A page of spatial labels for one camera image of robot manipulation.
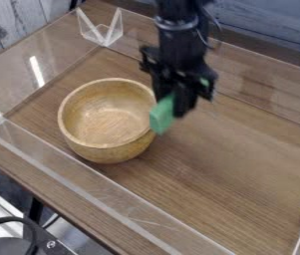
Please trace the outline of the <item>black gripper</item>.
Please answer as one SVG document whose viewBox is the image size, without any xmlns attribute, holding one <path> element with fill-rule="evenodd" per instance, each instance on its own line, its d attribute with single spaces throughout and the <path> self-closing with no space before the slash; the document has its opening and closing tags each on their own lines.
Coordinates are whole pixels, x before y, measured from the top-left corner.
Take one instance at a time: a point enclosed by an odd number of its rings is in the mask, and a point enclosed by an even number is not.
<svg viewBox="0 0 300 255">
<path fill-rule="evenodd" d="M 169 22 L 154 19 L 158 46 L 141 46 L 141 69 L 151 76 L 155 100 L 174 95 L 173 115 L 182 118 L 194 109 L 197 92 L 191 85 L 199 79 L 217 80 L 214 71 L 203 62 L 208 45 L 208 20 Z"/>
</svg>

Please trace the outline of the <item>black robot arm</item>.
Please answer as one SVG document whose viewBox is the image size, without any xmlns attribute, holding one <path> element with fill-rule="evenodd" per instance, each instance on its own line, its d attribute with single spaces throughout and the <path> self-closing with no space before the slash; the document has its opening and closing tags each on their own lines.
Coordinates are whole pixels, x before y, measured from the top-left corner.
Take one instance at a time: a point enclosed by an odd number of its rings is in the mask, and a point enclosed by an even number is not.
<svg viewBox="0 0 300 255">
<path fill-rule="evenodd" d="M 205 62 L 209 24 L 221 27 L 206 5 L 214 0 L 157 0 L 158 45 L 141 46 L 141 70 L 150 74 L 154 97 L 171 96 L 171 115 L 182 118 L 197 99 L 213 101 L 217 73 Z"/>
</svg>

